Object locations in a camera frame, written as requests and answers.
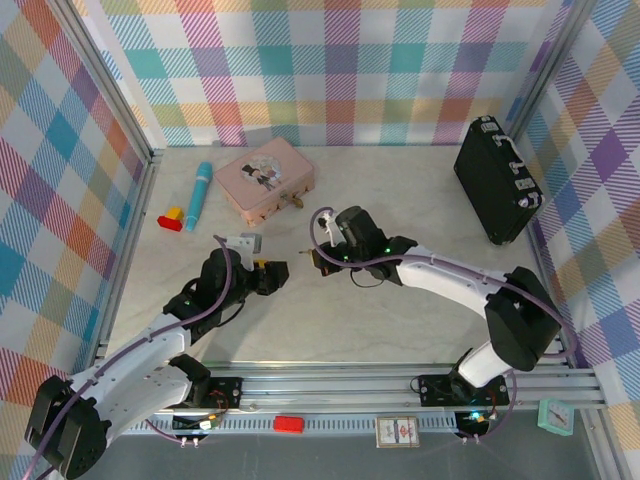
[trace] blue marker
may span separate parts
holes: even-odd
[[[209,183],[213,178],[213,166],[209,162],[202,162],[196,172],[196,184],[191,194],[191,202],[189,203],[189,211],[187,212],[187,232],[192,232],[200,218],[204,197],[207,195]]]

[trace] pink tin box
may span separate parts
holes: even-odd
[[[313,165],[284,138],[276,138],[222,167],[215,177],[250,227],[315,186]]]

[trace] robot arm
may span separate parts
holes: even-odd
[[[240,243],[246,241],[227,239],[231,248]],[[183,352],[220,324],[223,310],[244,303],[253,292],[270,295],[282,287],[289,276],[286,262],[253,262],[246,249],[231,248],[230,287],[220,306],[210,315],[151,337],[152,332],[206,312],[218,300],[227,267],[221,249],[214,250],[204,262],[200,277],[188,282],[182,292],[165,305],[163,313],[127,345],[67,381],[53,376],[42,383],[25,433],[25,439],[36,449],[53,419],[79,387],[93,382],[71,406],[44,450],[44,457],[65,478],[71,480],[83,475],[115,438],[162,408],[176,404],[216,407],[216,398],[211,396],[209,370]],[[149,340],[114,363],[104,376],[95,378],[106,362],[140,339]]]
[[[449,298],[487,321],[491,340],[467,352],[450,374],[451,390],[461,401],[470,400],[488,382],[511,369],[532,370],[560,330],[548,313],[505,288],[524,290],[553,306],[530,270],[518,267],[509,274],[485,271],[438,256],[414,240],[387,238],[357,206],[338,215],[325,213],[318,223],[330,236],[329,242],[319,246],[321,252],[312,252],[314,265],[323,276],[343,268],[364,268],[379,280]],[[489,283],[487,278],[498,279],[503,286]]]

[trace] cable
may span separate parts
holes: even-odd
[[[358,282],[356,282],[355,278],[353,278],[353,272],[355,271],[355,269],[351,269],[349,270],[349,277],[351,278],[351,281],[353,282],[353,284],[356,287],[359,288],[376,288],[379,287],[380,285],[382,285],[384,283],[384,280],[380,280],[380,283],[376,283],[375,285],[360,285]]]
[[[238,316],[238,314],[242,311],[243,308],[244,308],[244,301],[242,301],[240,303],[240,307],[238,307],[238,309],[233,313],[233,315],[231,315],[229,318],[227,318],[224,322],[218,324],[218,326],[216,328],[224,327],[227,323],[229,323],[231,320],[236,318]]]
[[[53,419],[53,422],[51,422],[51,425],[47,429],[47,432],[42,437],[42,440],[40,441],[40,445],[38,445],[38,449],[36,450],[35,455],[31,459],[31,462],[29,463],[29,466],[27,467],[27,471],[23,475],[22,480],[29,480],[29,478],[31,477],[31,474],[36,468],[38,460],[40,460],[40,457],[42,457],[45,449],[47,448],[47,445],[51,441],[51,437],[53,436],[54,432],[62,422],[62,419],[65,417],[67,413],[69,413],[69,410],[71,410],[71,407],[75,405],[75,403],[82,397],[82,395],[86,393],[87,390],[89,390],[89,388],[91,388],[93,385],[98,383],[99,381],[98,379],[101,378],[104,375],[104,373],[107,370],[109,370],[109,368],[111,368],[116,362],[122,359],[122,357],[128,355],[136,348],[140,347],[141,345],[149,341],[153,341],[155,337],[162,335],[163,333],[166,333],[169,330],[173,330],[174,328],[191,325],[192,323],[195,323],[198,320],[201,320],[211,315],[211,313],[213,313],[222,304],[222,302],[227,296],[227,293],[229,293],[229,289],[231,288],[231,274],[232,274],[231,257],[229,256],[229,249],[225,245],[224,240],[222,240],[217,235],[214,235],[213,238],[215,238],[216,241],[220,244],[220,247],[222,248],[222,253],[224,255],[224,259],[227,265],[224,287],[222,288],[222,293],[220,294],[216,302],[208,310],[205,310],[204,312],[199,313],[198,315],[195,315],[191,318],[187,318],[186,320],[181,320],[179,322],[172,323],[170,325],[167,325],[165,327],[159,328],[158,330],[151,332],[148,337],[143,337],[138,339],[137,341],[133,342],[131,345],[123,348],[121,351],[117,352],[111,358],[106,360],[105,363],[96,371],[96,373],[94,374],[94,377],[90,380],[87,380],[87,382],[76,391],[76,393],[62,407],[62,409],[60,409],[60,412]]]
[[[323,212],[330,212],[330,215],[333,214],[333,209],[331,207],[322,207],[318,210],[315,211],[315,213],[311,216],[311,222],[309,223],[309,235],[311,236],[311,243],[313,244],[314,249],[318,252],[318,255],[320,255],[322,258],[324,258],[326,261],[333,263],[334,265],[337,265],[339,267],[343,267],[343,268],[366,268],[366,267],[370,267],[371,265],[376,265],[378,263],[383,263],[383,262],[388,262],[390,260],[413,260],[413,261],[418,261],[418,262],[424,262],[424,261],[428,261],[431,265],[437,265],[447,271],[449,271],[450,273],[456,273],[458,275],[462,275],[466,278],[470,278],[473,280],[481,280],[483,283],[489,283],[491,285],[495,285],[501,288],[506,288],[507,290],[511,290],[514,293],[517,293],[518,295],[520,295],[522,298],[524,298],[525,300],[528,300],[529,302],[533,303],[535,306],[537,306],[538,308],[540,308],[541,310],[543,310],[545,313],[547,313],[549,316],[551,316],[556,322],[558,322],[558,324],[565,330],[565,333],[567,334],[567,337],[569,338],[569,347],[561,353],[545,353],[544,355],[542,355],[545,358],[566,358],[569,357],[571,355],[573,355],[576,352],[576,349],[578,348],[578,339],[576,337],[576,334],[573,332],[573,330],[571,329],[571,326],[569,325],[569,323],[562,318],[562,316],[556,312],[556,310],[554,308],[552,308],[551,306],[547,305],[545,302],[543,302],[542,300],[540,300],[539,298],[535,297],[534,295],[531,295],[529,292],[516,287],[515,285],[511,285],[510,283],[507,283],[503,280],[499,280],[497,278],[493,278],[493,277],[489,277],[489,276],[485,276],[482,275],[481,273],[478,273],[474,270],[471,270],[470,268],[466,268],[460,265],[456,265],[455,263],[449,262],[447,260],[444,260],[442,258],[438,258],[435,255],[431,255],[431,256],[427,256],[427,255],[389,255],[387,257],[382,257],[382,258],[376,258],[373,260],[368,260],[366,262],[342,262],[340,260],[336,260],[335,258],[331,258],[329,255],[327,255],[324,251],[322,251],[322,249],[320,248],[320,245],[318,244],[317,240],[316,240],[316,236],[314,233],[314,225],[316,223],[316,219],[318,218],[318,216],[323,213]]]

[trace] small clock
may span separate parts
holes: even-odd
[[[574,408],[560,400],[547,398],[540,401],[538,426],[558,435],[573,435]]]

